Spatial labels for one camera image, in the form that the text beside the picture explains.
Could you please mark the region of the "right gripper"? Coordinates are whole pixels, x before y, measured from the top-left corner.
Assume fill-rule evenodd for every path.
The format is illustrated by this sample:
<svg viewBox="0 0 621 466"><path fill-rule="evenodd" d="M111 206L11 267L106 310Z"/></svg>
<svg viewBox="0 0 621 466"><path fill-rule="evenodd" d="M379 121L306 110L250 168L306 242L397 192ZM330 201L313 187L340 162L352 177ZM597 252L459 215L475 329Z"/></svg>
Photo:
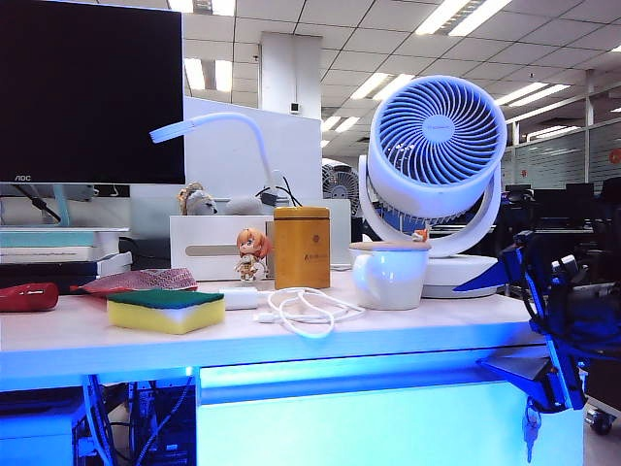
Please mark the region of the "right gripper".
<svg viewBox="0 0 621 466"><path fill-rule="evenodd" d="M544 338L548 357L489 356L478 359L477 364L515 385L543 383L544 395L537 404L544 412L582 409L586 398L576 359L569 344L552 325L553 262L561 260L558 245L550 234L522 231L514 236L513 244L503 250L501 259L504 264L496 262L453 290L517 285L531 329Z"/></svg>

